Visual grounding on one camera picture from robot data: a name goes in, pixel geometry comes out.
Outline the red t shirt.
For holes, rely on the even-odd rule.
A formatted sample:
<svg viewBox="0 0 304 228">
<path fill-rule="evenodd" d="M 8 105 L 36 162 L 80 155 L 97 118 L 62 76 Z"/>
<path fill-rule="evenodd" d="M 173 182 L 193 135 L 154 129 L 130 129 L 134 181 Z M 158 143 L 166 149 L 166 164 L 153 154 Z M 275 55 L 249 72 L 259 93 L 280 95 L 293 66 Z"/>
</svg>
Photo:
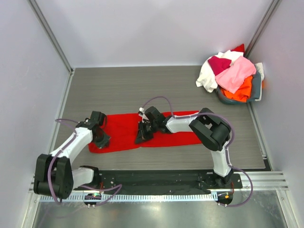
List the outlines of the red t shirt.
<svg viewBox="0 0 304 228">
<path fill-rule="evenodd" d="M 140 144 L 135 143 L 138 132 L 138 122 L 141 117 L 137 113 L 111 114 L 107 116 L 107 123 L 102 126 L 110 136 L 110 144 L 105 148 L 98 148 L 94 143 L 88 145 L 91 153 L 110 153 L 137 149 L 140 147 L 174 147 L 200 144 L 201 141 L 193 132 L 161 133 L 153 135 L 153 139 Z"/>
</svg>

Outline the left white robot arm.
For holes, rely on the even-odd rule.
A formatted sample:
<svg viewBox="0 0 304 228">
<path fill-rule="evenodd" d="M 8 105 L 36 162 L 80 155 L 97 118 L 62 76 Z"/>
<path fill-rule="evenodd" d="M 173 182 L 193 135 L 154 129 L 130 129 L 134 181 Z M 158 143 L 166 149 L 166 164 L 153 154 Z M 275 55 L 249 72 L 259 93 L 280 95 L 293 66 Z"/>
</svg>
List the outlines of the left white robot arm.
<svg viewBox="0 0 304 228">
<path fill-rule="evenodd" d="M 109 146 L 110 136 L 102 129 L 107 116 L 93 111 L 89 118 L 78 122 L 70 137 L 50 154 L 38 156 L 35 168 L 35 194 L 51 196 L 57 202 L 67 199 L 72 190 L 86 185 L 95 190 L 101 184 L 99 169 L 81 166 L 73 170 L 71 165 L 79 153 L 90 143 L 98 149 Z"/>
</svg>

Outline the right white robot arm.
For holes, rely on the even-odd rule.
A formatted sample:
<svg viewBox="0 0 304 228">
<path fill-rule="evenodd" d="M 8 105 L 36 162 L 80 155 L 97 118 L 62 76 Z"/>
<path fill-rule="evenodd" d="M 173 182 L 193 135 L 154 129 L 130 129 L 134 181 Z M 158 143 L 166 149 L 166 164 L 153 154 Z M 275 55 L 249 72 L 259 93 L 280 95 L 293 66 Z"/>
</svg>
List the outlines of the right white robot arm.
<svg viewBox="0 0 304 228">
<path fill-rule="evenodd" d="M 231 183 L 233 170 L 227 159 L 231 127 L 211 110 L 203 108 L 190 115 L 164 116 L 154 106 L 139 108 L 138 132 L 135 143 L 153 139 L 157 132 L 165 134 L 194 133 L 199 141 L 211 152 L 213 160 L 213 182 L 220 188 Z"/>
</svg>

